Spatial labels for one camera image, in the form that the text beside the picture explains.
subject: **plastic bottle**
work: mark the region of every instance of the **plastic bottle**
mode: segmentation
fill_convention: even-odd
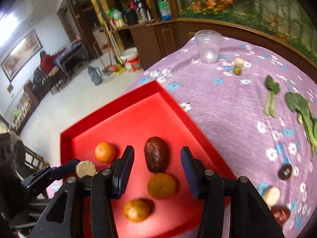
[[[158,0],[158,8],[162,15],[163,21],[172,19],[170,3],[168,2],[168,0]]]

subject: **floral wall mural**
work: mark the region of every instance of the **floral wall mural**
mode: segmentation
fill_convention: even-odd
[[[180,17],[248,26],[295,47],[317,63],[317,31],[297,0],[178,0]]]

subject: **framed painting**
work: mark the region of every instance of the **framed painting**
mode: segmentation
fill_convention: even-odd
[[[17,75],[19,70],[42,48],[42,44],[35,33],[32,30],[29,34],[25,36],[10,54],[4,59],[1,67],[7,75],[9,81]]]

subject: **clear plastic cup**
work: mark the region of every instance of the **clear plastic cup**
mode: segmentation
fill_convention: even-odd
[[[215,63],[221,48],[222,35],[213,30],[201,30],[195,34],[198,53],[205,63]]]

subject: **white bucket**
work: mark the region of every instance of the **white bucket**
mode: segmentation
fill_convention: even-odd
[[[136,47],[131,47],[122,52],[120,58],[123,63],[126,63],[126,70],[128,72],[135,72],[142,68]]]

